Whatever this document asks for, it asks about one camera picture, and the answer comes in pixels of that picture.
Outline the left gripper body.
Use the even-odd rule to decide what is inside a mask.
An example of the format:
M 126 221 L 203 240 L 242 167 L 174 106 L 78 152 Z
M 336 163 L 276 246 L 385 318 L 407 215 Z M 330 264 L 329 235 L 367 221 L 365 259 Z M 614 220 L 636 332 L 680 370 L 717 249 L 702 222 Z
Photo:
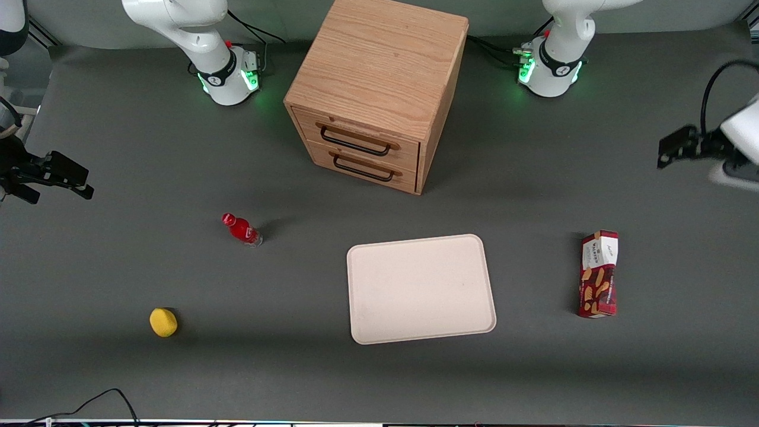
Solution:
M 758 95 L 701 138 L 697 158 L 723 160 L 728 167 L 758 162 Z

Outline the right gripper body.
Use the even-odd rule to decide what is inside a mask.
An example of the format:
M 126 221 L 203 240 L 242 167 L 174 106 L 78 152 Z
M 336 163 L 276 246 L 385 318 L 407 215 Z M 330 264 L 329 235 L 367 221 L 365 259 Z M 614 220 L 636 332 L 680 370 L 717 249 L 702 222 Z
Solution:
M 27 186 L 40 178 L 43 157 L 30 154 L 17 137 L 1 140 L 1 199 L 14 196 L 31 205 L 40 200 L 40 192 Z

